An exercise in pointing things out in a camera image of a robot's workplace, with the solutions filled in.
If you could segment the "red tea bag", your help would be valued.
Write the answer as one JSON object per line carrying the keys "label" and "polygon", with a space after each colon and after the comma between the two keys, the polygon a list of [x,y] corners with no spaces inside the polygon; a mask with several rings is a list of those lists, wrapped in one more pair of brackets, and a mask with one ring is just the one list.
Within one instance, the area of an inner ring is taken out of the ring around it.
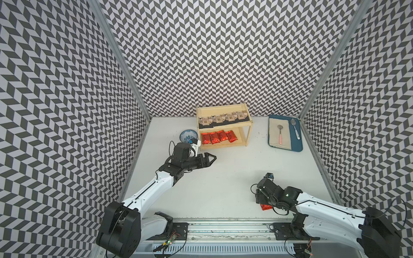
{"label": "red tea bag", "polygon": [[210,132],[209,136],[210,136],[210,141],[212,144],[220,143],[220,138],[217,132]]}
{"label": "red tea bag", "polygon": [[228,136],[224,130],[218,131],[217,135],[218,135],[220,142],[224,142],[228,140]]}
{"label": "red tea bag", "polygon": [[209,133],[201,133],[201,138],[203,145],[211,144],[211,137]]}
{"label": "red tea bag", "polygon": [[226,136],[227,136],[227,138],[228,138],[228,141],[229,141],[230,143],[233,143],[233,142],[235,142],[235,141],[238,140],[238,138],[237,138],[237,136],[236,136],[236,134],[234,133],[233,130],[226,131],[225,134],[226,134]]}
{"label": "red tea bag", "polygon": [[271,205],[261,204],[260,206],[261,206],[262,211],[273,209],[273,207]]}

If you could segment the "black floral tea bag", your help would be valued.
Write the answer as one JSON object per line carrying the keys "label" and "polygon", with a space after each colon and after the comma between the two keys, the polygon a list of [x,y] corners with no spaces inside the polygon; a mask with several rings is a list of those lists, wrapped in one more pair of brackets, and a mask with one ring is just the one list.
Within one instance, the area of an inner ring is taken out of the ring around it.
{"label": "black floral tea bag", "polygon": [[237,121],[240,123],[242,121],[249,121],[250,117],[248,115],[248,112],[243,110],[243,111],[237,111],[236,113]]}
{"label": "black floral tea bag", "polygon": [[225,114],[212,116],[212,119],[213,119],[214,126],[223,125],[223,123],[227,121]]}
{"label": "black floral tea bag", "polygon": [[199,129],[213,128],[212,123],[214,122],[212,117],[200,117],[199,118]]}
{"label": "black floral tea bag", "polygon": [[229,113],[225,115],[225,121],[228,123],[237,123],[238,122],[238,114],[236,112]]}

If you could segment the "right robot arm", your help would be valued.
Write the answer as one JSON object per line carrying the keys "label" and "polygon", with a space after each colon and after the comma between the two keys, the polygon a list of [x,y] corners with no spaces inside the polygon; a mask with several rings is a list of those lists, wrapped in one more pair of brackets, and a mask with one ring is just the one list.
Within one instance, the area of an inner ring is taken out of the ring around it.
{"label": "right robot arm", "polygon": [[369,258],[398,258],[402,233],[376,208],[353,209],[316,198],[264,177],[254,193],[258,204],[293,213],[294,238],[327,239],[362,251]]}

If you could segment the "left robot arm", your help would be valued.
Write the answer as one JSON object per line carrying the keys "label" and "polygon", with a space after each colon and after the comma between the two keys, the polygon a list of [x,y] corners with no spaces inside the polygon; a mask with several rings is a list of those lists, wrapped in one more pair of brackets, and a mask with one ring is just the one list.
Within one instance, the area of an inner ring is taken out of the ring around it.
{"label": "left robot arm", "polygon": [[198,147],[186,143],[175,145],[173,153],[156,171],[155,177],[137,193],[122,202],[112,202],[104,210],[96,244],[118,258],[129,258],[142,241],[150,238],[163,240],[153,252],[164,252],[181,237],[174,230],[173,218],[156,212],[145,218],[149,208],[185,175],[196,169],[208,168],[216,156],[199,154]]}

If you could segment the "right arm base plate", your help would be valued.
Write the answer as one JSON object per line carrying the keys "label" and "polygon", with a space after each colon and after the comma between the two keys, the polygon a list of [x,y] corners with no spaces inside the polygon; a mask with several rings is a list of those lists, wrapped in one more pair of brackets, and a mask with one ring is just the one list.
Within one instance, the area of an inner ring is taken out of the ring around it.
{"label": "right arm base plate", "polygon": [[319,237],[312,237],[305,233],[302,228],[295,227],[290,223],[273,223],[270,228],[276,240],[320,240]]}

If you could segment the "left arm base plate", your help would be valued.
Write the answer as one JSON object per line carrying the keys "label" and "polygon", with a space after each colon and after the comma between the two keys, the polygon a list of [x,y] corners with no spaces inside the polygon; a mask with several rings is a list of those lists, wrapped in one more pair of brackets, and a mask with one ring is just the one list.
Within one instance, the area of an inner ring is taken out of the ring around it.
{"label": "left arm base plate", "polygon": [[164,233],[155,235],[150,240],[168,240],[173,234],[177,235],[175,240],[186,240],[188,235],[188,223],[168,224]]}

